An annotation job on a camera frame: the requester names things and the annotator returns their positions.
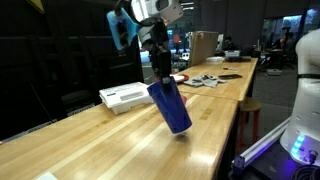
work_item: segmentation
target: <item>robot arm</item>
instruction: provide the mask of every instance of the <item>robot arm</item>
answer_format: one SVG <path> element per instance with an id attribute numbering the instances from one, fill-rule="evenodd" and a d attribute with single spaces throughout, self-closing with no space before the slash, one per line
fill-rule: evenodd
<path id="1" fill-rule="evenodd" d="M 280 139 L 291 157 L 320 166 L 320 30 L 301 38 L 296 46 L 299 85 L 290 122 Z"/>
<path id="2" fill-rule="evenodd" d="M 152 68 L 161 81 L 164 90 L 168 90 L 171 73 L 171 52 L 168 48 L 166 24 L 175 21 L 183 15 L 178 0 L 133 0 L 136 15 L 143 17 L 138 21 L 130 17 L 122 8 L 124 0 L 119 0 L 114 11 L 107 14 L 112 36 L 118 50 L 127 48 L 134 36 L 138 35 L 143 49 L 148 50 Z"/>

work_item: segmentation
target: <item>wooden table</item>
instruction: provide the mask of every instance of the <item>wooden table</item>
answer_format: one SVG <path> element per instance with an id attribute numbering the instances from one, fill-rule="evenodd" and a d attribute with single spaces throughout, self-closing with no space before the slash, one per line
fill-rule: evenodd
<path id="1" fill-rule="evenodd" d="M 252 82 L 257 58 L 252 58 L 250 62 L 223 62 L 200 64 L 189 69 L 181 71 L 181 74 L 186 74 L 190 78 L 202 74 L 210 74 L 214 76 L 226 74 L 240 74 L 242 78 L 228 80 L 227 83 L 219 83 L 216 88 L 201 86 L 198 88 L 188 86 L 185 84 L 178 85 L 180 92 L 195 93 L 211 97 L 220 97 L 226 99 L 233 99 L 242 102 L 249 90 Z M 234 70 L 224 70 L 223 68 L 236 68 Z"/>
<path id="2" fill-rule="evenodd" d="M 101 104 L 0 146 L 0 179 L 211 179 L 238 102 L 182 93 L 193 125 L 174 135 L 154 104 Z"/>

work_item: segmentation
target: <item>blue cup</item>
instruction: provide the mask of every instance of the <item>blue cup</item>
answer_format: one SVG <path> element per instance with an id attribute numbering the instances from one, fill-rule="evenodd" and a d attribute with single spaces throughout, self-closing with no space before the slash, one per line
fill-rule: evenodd
<path id="1" fill-rule="evenodd" d="M 171 90 L 164 92 L 161 82 L 156 82 L 148 87 L 148 92 L 171 132 L 176 134 L 187 130 L 192 125 L 192 122 L 173 77 L 170 77 L 170 86 Z"/>

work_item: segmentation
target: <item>wooden stool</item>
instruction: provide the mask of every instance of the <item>wooden stool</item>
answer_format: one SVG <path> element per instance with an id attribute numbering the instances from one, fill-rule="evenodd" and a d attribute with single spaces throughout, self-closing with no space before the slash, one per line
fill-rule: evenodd
<path id="1" fill-rule="evenodd" d="M 244 131 L 246 126 L 246 119 L 247 115 L 250 112 L 253 112 L 254 118 L 253 118 L 253 131 L 252 131 L 252 144 L 256 143 L 258 140 L 258 133 L 259 133 L 259 114 L 260 114 L 261 104 L 259 101 L 247 97 L 243 103 L 243 105 L 240 107 L 240 135 L 237 141 L 237 148 L 246 147 L 244 144 Z"/>

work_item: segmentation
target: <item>cable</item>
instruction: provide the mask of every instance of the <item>cable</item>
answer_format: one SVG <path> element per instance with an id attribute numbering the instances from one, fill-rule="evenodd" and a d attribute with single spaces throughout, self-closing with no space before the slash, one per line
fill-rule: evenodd
<path id="1" fill-rule="evenodd" d="M 42 103 L 42 101 L 41 101 L 40 97 L 38 96 L 37 91 L 34 89 L 34 87 L 33 87 L 33 85 L 31 84 L 31 82 L 30 82 L 30 81 L 28 81 L 28 83 L 29 83 L 29 85 L 31 86 L 31 89 L 33 90 L 34 94 L 36 95 L 36 97 L 37 97 L 37 99 L 38 99 L 38 101 L 39 101 L 40 105 L 42 106 L 42 108 L 43 108 L 43 109 L 44 109 L 44 111 L 46 112 L 46 114 L 47 114 L 47 116 L 48 116 L 49 120 L 50 120 L 51 122 L 53 122 L 53 121 L 52 121 L 52 119 L 51 119 L 51 116 L 50 116 L 49 112 L 47 111 L 46 107 L 45 107 L 45 106 L 44 106 L 44 104 Z"/>
<path id="2" fill-rule="evenodd" d="M 320 179 L 320 167 L 315 165 L 302 165 L 297 168 L 291 180 L 319 180 Z"/>
<path id="3" fill-rule="evenodd" d="M 320 180 L 320 167 L 313 165 L 317 159 L 318 152 L 314 150 L 309 151 L 308 165 L 298 167 L 291 177 L 291 180 Z"/>
<path id="4" fill-rule="evenodd" d="M 123 2 L 124 2 L 124 0 L 118 0 L 116 5 L 114 6 L 114 13 L 117 16 L 121 16 L 122 15 L 121 8 L 122 8 L 122 5 L 123 5 Z"/>

